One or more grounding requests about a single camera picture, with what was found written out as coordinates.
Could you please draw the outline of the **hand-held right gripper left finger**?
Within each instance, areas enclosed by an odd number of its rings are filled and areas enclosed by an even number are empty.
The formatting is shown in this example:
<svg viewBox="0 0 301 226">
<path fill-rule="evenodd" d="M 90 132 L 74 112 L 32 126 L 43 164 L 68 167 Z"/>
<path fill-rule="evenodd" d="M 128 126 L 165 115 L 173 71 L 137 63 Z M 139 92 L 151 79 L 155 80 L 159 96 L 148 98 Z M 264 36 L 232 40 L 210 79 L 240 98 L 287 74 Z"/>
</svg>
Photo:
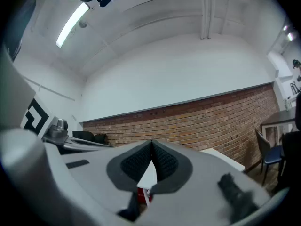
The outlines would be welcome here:
<svg viewBox="0 0 301 226">
<path fill-rule="evenodd" d="M 153 226 L 150 208 L 141 207 L 138 182 L 152 159 L 152 141 L 62 156 L 81 188 L 117 219 Z"/>
</svg>

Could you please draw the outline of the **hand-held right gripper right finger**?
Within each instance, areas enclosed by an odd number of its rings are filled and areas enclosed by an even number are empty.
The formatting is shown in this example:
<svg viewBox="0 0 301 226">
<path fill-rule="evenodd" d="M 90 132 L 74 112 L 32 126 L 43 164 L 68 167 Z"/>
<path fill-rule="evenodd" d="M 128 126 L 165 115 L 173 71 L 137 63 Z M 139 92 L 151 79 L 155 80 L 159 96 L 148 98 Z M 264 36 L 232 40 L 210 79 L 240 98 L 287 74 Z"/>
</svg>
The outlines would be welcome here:
<svg viewBox="0 0 301 226">
<path fill-rule="evenodd" d="M 288 189 L 274 196 L 222 159 L 153 141 L 178 160 L 174 174 L 153 188 L 140 226 L 276 226 Z"/>
</svg>

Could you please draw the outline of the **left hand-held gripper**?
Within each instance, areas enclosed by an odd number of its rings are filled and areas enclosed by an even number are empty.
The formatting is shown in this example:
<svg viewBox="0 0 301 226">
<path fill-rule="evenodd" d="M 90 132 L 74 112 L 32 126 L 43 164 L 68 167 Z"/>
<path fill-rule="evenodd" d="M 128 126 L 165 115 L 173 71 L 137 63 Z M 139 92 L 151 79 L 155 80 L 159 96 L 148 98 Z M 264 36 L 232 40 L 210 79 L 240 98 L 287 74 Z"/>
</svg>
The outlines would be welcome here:
<svg viewBox="0 0 301 226">
<path fill-rule="evenodd" d="M 54 116 L 35 90 L 14 67 L 4 46 L 0 48 L 0 131 L 24 129 L 44 142 L 66 150 L 89 152 L 115 146 L 68 137 L 66 123 Z"/>
</svg>

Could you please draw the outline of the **red printed box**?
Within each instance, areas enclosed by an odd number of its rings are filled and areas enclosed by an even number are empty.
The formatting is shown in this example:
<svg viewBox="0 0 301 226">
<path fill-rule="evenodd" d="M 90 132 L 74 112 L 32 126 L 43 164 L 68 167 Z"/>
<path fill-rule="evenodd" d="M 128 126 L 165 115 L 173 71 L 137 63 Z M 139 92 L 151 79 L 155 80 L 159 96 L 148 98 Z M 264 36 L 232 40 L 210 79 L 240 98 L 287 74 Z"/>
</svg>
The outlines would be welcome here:
<svg viewBox="0 0 301 226">
<path fill-rule="evenodd" d="M 139 204 L 144 204 L 149 206 L 152 201 L 152 194 L 150 189 L 138 188 L 138 202 Z"/>
</svg>

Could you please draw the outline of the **black office chair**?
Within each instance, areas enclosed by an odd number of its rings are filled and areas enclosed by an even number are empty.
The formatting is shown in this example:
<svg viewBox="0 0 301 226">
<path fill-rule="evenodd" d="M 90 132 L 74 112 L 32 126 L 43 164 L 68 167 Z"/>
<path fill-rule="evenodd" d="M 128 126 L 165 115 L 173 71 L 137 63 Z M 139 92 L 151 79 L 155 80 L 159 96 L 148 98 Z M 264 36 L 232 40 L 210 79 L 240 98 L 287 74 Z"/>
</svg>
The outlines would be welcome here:
<svg viewBox="0 0 301 226">
<path fill-rule="evenodd" d="M 94 135 L 90 131 L 73 131 L 71 141 L 83 145 L 108 145 L 106 134 Z"/>
<path fill-rule="evenodd" d="M 280 191 L 287 187 L 301 184 L 301 131 L 293 131 L 283 135 L 282 139 L 285 167 L 278 181 Z"/>
</svg>

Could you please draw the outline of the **blue seat chair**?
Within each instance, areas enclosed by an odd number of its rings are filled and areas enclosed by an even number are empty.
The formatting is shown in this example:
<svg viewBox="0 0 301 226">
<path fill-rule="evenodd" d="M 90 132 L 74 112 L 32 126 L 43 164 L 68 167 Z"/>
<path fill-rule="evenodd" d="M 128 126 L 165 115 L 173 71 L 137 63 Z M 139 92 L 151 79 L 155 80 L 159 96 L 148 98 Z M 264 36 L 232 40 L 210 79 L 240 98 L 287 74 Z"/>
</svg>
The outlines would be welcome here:
<svg viewBox="0 0 301 226">
<path fill-rule="evenodd" d="M 285 157 L 283 154 L 283 147 L 281 145 L 271 146 L 270 142 L 263 137 L 263 134 L 258 129 L 254 130 L 258 141 L 259 151 L 261 153 L 260 174 L 262 174 L 263 168 L 265 167 L 265 172 L 262 180 L 262 186 L 264 186 L 270 165 L 278 164 L 277 179 L 280 179 L 285 163 Z"/>
</svg>

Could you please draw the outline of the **dark desk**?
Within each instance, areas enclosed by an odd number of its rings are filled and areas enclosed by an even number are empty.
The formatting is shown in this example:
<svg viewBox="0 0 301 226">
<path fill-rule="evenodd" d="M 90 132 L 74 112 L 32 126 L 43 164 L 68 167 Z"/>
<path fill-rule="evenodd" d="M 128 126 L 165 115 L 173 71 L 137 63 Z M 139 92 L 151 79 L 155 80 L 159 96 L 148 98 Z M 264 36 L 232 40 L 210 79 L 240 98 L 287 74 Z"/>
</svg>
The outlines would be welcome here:
<svg viewBox="0 0 301 226">
<path fill-rule="evenodd" d="M 296 107 L 290 110 L 280 111 L 272 114 L 267 120 L 261 123 L 262 135 L 266 137 L 266 129 L 272 127 L 283 127 L 283 133 L 291 132 L 295 125 Z"/>
</svg>

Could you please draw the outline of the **long ceiling light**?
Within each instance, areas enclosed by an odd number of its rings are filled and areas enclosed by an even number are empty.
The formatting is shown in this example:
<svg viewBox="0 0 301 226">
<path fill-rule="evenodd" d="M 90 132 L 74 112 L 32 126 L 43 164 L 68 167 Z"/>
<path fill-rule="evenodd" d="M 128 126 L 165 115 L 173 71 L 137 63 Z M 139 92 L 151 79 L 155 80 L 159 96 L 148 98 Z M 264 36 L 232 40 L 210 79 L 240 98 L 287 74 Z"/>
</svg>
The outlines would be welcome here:
<svg viewBox="0 0 301 226">
<path fill-rule="evenodd" d="M 86 3 L 81 3 L 78 8 L 73 12 L 70 16 L 66 24 L 64 25 L 63 29 L 61 30 L 57 40 L 56 46 L 61 48 L 64 44 L 66 38 L 68 37 L 69 33 L 75 26 L 75 24 L 82 18 L 82 16 L 90 9 L 90 7 Z"/>
</svg>

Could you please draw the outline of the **person's black shirt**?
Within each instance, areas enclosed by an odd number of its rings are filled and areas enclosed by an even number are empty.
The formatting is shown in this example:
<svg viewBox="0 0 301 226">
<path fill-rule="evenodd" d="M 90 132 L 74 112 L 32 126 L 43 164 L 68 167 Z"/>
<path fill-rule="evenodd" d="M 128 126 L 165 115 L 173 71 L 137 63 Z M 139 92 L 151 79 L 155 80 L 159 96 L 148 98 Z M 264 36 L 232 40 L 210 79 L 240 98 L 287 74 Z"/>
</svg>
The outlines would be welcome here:
<svg viewBox="0 0 301 226">
<path fill-rule="evenodd" d="M 33 15 L 36 0 L 25 0 L 20 8 L 10 18 L 4 32 L 4 45 L 12 61 L 18 55 L 24 31 Z"/>
</svg>

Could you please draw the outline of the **white shelf unit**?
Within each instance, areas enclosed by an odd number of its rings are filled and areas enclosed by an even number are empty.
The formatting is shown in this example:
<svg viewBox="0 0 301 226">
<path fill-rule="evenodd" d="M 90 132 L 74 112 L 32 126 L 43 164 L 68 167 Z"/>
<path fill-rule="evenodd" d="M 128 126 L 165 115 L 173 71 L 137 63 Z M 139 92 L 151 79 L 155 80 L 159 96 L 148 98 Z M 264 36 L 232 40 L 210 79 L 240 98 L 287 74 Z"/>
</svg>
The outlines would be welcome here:
<svg viewBox="0 0 301 226">
<path fill-rule="evenodd" d="M 290 84 L 295 82 L 298 88 L 301 87 L 301 82 L 297 81 L 300 70 L 293 68 L 293 60 L 301 62 L 301 52 L 292 50 L 285 52 L 283 56 L 272 50 L 268 53 L 268 59 L 276 68 L 273 90 L 277 98 L 278 107 L 280 111 L 285 111 L 285 102 L 294 97 Z"/>
</svg>

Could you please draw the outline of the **white ceiling pipe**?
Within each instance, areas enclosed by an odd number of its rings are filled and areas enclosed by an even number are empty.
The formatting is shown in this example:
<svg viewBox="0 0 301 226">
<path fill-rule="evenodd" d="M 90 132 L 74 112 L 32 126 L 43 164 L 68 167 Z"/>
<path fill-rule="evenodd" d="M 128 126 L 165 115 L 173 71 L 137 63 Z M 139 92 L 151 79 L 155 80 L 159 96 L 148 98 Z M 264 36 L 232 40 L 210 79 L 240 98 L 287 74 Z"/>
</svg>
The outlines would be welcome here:
<svg viewBox="0 0 301 226">
<path fill-rule="evenodd" d="M 211 34 L 212 34 L 213 24 L 214 24 L 214 14 L 215 14 L 215 0 L 211 0 L 208 39 L 211 39 Z"/>
<path fill-rule="evenodd" d="M 202 0 L 202 10 L 203 10 L 203 17 L 202 17 L 202 31 L 201 31 L 201 39 L 206 38 L 206 25 L 208 19 L 208 0 Z"/>
</svg>

